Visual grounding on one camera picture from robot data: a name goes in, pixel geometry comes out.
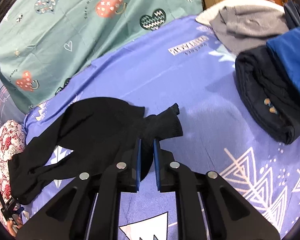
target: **heart pattern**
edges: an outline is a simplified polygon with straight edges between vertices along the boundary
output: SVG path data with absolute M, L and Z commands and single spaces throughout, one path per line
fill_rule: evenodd
M 21 79 L 16 80 L 16 85 L 24 91 L 33 92 L 34 89 L 39 88 L 39 82 L 37 80 L 32 80 L 31 73 L 29 71 L 24 71 Z
M 72 52 L 72 41 L 69 41 L 68 43 L 65 43 L 63 45 L 63 47 L 66 49 L 66 50 L 69 50 Z
M 71 78 L 67 78 L 67 79 L 65 80 L 65 83 L 63 84 L 63 87 L 59 87 L 54 95 L 58 94 L 61 90 L 63 90 L 63 89 L 69 84 L 70 79 L 71 79 Z
M 46 12 L 54 13 L 59 0 L 37 0 L 34 4 L 34 10 L 38 14 Z
M 119 7 L 123 4 L 123 9 L 118 12 Z M 101 0 L 97 3 L 95 10 L 98 16 L 108 18 L 114 14 L 122 14 L 127 4 L 123 0 Z
M 140 18 L 140 26 L 145 30 L 157 30 L 166 21 L 166 12 L 162 9 L 156 9 L 152 16 L 143 15 Z

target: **black cloth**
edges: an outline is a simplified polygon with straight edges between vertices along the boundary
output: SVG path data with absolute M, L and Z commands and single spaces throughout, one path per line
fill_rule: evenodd
M 285 12 L 285 18 L 289 30 L 296 27 L 300 27 L 300 7 L 298 4 L 289 0 L 283 6 Z
M 115 98 L 76 102 L 22 153 L 8 161 L 11 195 L 27 205 L 54 179 L 82 172 L 102 173 L 142 139 L 141 179 L 153 161 L 153 140 L 182 136 L 177 104 L 159 115 L 144 118 L 145 108 Z M 56 146 L 73 150 L 56 164 L 44 166 Z
M 300 136 L 300 94 L 280 60 L 261 46 L 238 55 L 237 89 L 254 120 L 276 141 L 291 144 Z M 278 114 L 265 105 L 269 98 Z

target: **gray folded cloth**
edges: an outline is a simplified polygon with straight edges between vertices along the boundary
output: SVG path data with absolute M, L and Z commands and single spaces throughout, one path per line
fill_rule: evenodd
M 210 24 L 217 38 L 236 55 L 289 31 L 284 13 L 258 5 L 226 6 Z

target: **dark navy folded garment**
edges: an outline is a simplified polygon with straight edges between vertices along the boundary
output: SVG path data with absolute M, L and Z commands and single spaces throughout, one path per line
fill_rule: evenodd
M 292 84 L 300 93 L 300 27 L 269 39 L 266 46 L 280 59 Z
M 241 52 L 235 61 L 237 89 L 260 127 L 291 144 L 300 136 L 300 95 L 279 65 L 266 46 Z
M 284 4 L 284 12 L 289 30 L 300 27 L 300 7 L 294 1 L 289 0 Z

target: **red floral fabric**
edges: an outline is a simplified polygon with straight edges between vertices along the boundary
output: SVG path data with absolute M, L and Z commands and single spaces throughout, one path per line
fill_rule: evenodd
M 0 128 L 0 191 L 5 202 L 11 197 L 8 160 L 13 155 L 22 152 L 25 146 L 25 134 L 22 131 L 22 126 L 15 121 L 7 121 Z M 0 221 L 7 227 L 7 222 L 1 212 Z

